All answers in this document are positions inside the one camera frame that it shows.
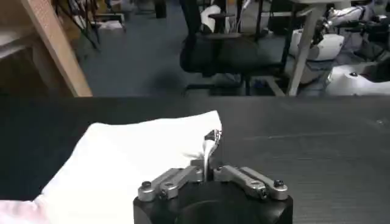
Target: wooden board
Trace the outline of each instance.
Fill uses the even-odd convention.
[[[48,0],[21,2],[72,94],[79,97],[92,96],[51,3]]]

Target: pink object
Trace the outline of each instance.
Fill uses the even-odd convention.
[[[0,201],[0,224],[48,224],[39,201]]]

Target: chair backrest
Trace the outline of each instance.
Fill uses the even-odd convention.
[[[197,0],[180,0],[180,5],[187,23],[188,35],[193,36],[199,31],[202,24]]]

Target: screw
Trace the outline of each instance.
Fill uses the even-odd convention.
[[[274,187],[283,187],[285,183],[282,180],[275,180]]]
[[[259,193],[261,199],[266,199],[268,196],[267,190],[265,188],[261,188]]]
[[[162,200],[168,199],[168,193],[165,190],[162,190],[161,193],[160,193],[160,198]]]
[[[146,190],[152,187],[152,183],[150,181],[144,181],[142,182],[141,188]]]

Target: chair armrest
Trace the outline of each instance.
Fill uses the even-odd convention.
[[[241,37],[241,33],[212,33],[208,35],[202,35],[202,38],[207,40],[228,40]]]
[[[211,19],[224,19],[226,17],[234,17],[234,16],[236,15],[232,13],[215,13],[215,14],[210,14],[208,17]]]

